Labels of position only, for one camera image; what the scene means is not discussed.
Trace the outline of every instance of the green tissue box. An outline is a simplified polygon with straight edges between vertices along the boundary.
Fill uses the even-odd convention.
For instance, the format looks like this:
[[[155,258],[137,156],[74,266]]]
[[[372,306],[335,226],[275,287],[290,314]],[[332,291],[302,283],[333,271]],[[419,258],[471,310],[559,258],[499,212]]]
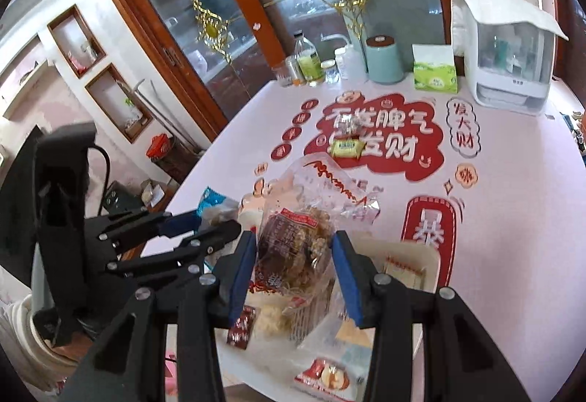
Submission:
[[[415,89],[458,93],[450,45],[413,45]]]

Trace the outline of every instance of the table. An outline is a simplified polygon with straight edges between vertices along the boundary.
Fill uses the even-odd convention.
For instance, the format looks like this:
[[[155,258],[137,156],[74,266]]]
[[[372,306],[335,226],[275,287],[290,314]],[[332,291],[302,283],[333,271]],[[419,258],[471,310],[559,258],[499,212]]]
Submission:
[[[464,79],[459,85],[453,96],[414,90],[412,75],[391,86],[271,82],[216,139],[168,210],[194,208],[206,186],[258,206],[255,187],[304,151],[327,148],[337,109],[364,109],[372,123],[366,155],[346,171],[379,193],[374,234],[438,246],[440,284],[449,281],[467,302],[531,399],[549,401],[586,347],[584,164],[551,103],[537,117],[484,108]],[[262,182],[255,171],[265,165]],[[177,243],[153,240],[143,255]],[[231,364],[218,347],[226,372],[291,400],[283,387],[255,385],[261,369]]]

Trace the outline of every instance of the red snack packet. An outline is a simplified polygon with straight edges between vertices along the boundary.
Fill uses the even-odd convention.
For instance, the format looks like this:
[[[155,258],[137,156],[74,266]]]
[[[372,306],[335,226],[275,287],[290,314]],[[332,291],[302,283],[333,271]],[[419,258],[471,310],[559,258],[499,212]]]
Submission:
[[[236,320],[234,326],[228,330],[228,339],[226,342],[229,345],[240,349],[246,349],[248,347],[248,341],[250,341],[254,320],[256,319],[256,311],[256,308],[244,305],[242,314]]]
[[[330,359],[317,358],[309,369],[295,378],[295,387],[317,398],[356,402],[363,379]]]

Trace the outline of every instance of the glass bottle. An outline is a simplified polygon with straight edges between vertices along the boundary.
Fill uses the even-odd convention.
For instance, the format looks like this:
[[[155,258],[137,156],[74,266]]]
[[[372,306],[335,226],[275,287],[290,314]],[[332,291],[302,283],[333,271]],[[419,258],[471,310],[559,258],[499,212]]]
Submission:
[[[294,57],[303,72],[305,81],[309,86],[317,86],[323,81],[322,62],[313,43],[303,37],[303,32],[298,31],[294,35],[295,49]]]

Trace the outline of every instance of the pink table surface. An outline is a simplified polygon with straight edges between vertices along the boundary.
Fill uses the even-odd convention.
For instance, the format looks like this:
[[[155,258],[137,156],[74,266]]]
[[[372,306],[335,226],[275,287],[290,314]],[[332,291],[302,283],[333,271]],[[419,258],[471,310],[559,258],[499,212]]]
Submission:
[[[388,241],[401,239],[405,210],[413,197],[450,201],[456,215],[456,244],[449,285],[492,335],[531,399],[549,401],[586,347],[586,246],[582,236],[586,171],[562,117],[551,103],[547,104],[545,114],[526,116],[482,107],[474,102],[464,80],[460,87],[457,98],[474,108],[474,113],[466,110],[463,122],[459,121],[460,115],[448,117],[448,110],[451,107],[450,113],[455,112],[457,104],[464,101],[454,101],[449,94],[416,91],[412,75],[392,86],[366,82],[360,86],[281,88],[271,82],[215,140],[181,185],[168,210],[181,213],[195,208],[207,186],[236,200],[242,199],[253,192],[258,179],[254,171],[260,163],[268,163],[263,174],[266,182],[278,178],[303,155],[307,145],[314,143],[316,147],[320,136],[316,125],[324,117],[322,110],[335,103],[344,91],[360,90],[366,101],[400,94],[408,103],[406,112],[409,103],[428,103],[413,108],[431,110],[434,114],[433,120],[422,128],[432,129],[434,139],[439,138],[441,128],[443,137],[435,146],[437,149],[423,144],[430,139],[426,134],[418,134],[416,146],[422,147],[416,147],[419,150],[412,162],[405,163],[403,159],[409,160],[406,148],[395,157],[393,143],[391,155],[386,158],[389,130],[383,123],[383,156],[370,157],[370,167],[376,168],[376,172],[362,164],[367,157],[357,163],[360,167],[346,171],[357,180],[367,181],[368,191],[382,188],[382,213],[372,230]],[[292,126],[301,105],[310,99],[319,103],[299,125],[301,135],[290,142],[290,153],[281,160],[272,160],[271,152],[283,142],[283,132]],[[385,106],[391,109],[394,105]],[[412,117],[407,116],[404,122],[408,124],[409,119]],[[400,134],[409,129],[399,127],[391,131]],[[428,177],[417,180],[422,172],[421,165],[418,167],[421,149],[431,150],[426,154],[434,160],[442,156],[443,163]],[[426,165],[426,158],[421,162]],[[456,175],[458,165],[466,165],[468,170],[472,165],[477,182],[470,180],[470,174],[463,174],[468,177],[463,183],[469,187],[460,184]],[[391,173],[383,169],[385,166],[395,166],[395,170],[397,166],[405,167],[409,171]],[[448,181],[453,186],[449,194],[449,185],[445,185]],[[143,256],[168,251],[178,242],[179,239],[152,240]],[[445,245],[449,243],[439,243],[440,252]]]

